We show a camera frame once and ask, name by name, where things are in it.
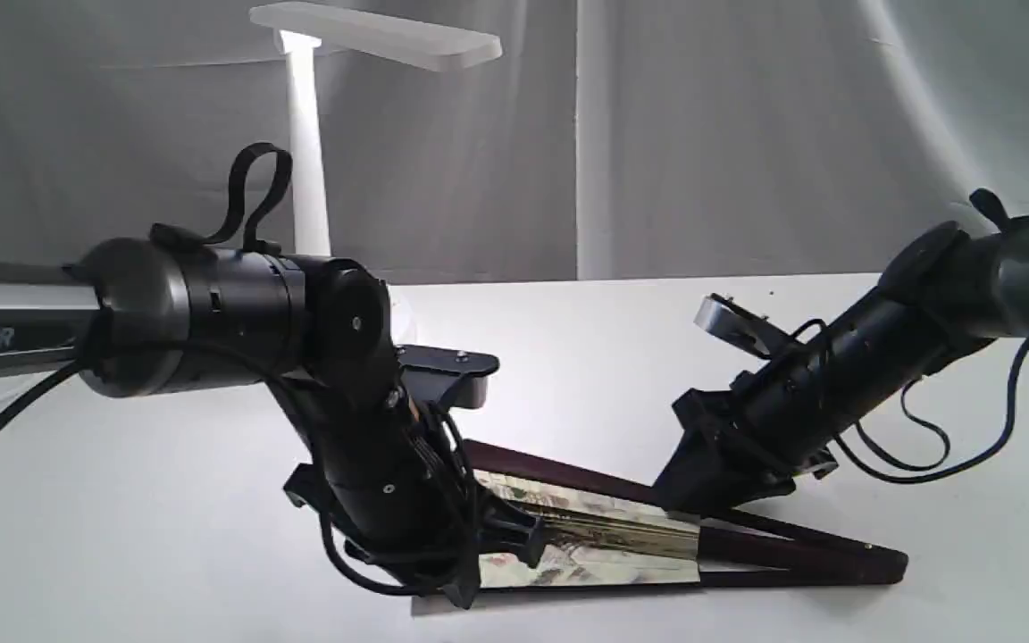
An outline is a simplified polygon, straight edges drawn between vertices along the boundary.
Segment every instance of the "white table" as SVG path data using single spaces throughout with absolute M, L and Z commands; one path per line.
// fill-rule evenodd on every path
M 423 343 L 499 355 L 466 436 L 641 481 L 680 432 L 670 403 L 755 367 L 691 325 L 732 294 L 792 327 L 831 318 L 875 276 L 424 286 Z M 951 429 L 954 459 L 1003 421 L 1017 342 L 912 394 Z M 895 403 L 866 423 L 899 455 L 937 443 Z M 941 484 L 879 484 L 845 464 L 757 510 L 911 555 L 885 590 L 715 591 L 661 598 L 486 599 L 413 615 L 344 581 L 314 517 L 281 485 L 304 458 L 267 392 L 111 400 L 69 383 L 0 436 L 0 640 L 1029 640 L 1029 361 L 1016 438 Z

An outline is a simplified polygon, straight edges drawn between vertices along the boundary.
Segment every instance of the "white desk lamp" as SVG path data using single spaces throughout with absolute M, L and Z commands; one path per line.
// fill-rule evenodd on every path
M 432 71 L 470 68 L 501 57 L 498 36 L 403 17 L 313 3 L 253 7 L 254 24 L 274 29 L 288 69 L 288 120 L 293 153 L 293 219 L 296 252 L 331 255 L 328 203 L 323 182 L 320 121 L 315 102 L 314 49 L 323 41 L 344 49 Z M 391 293 L 392 336 L 416 342 L 411 307 Z

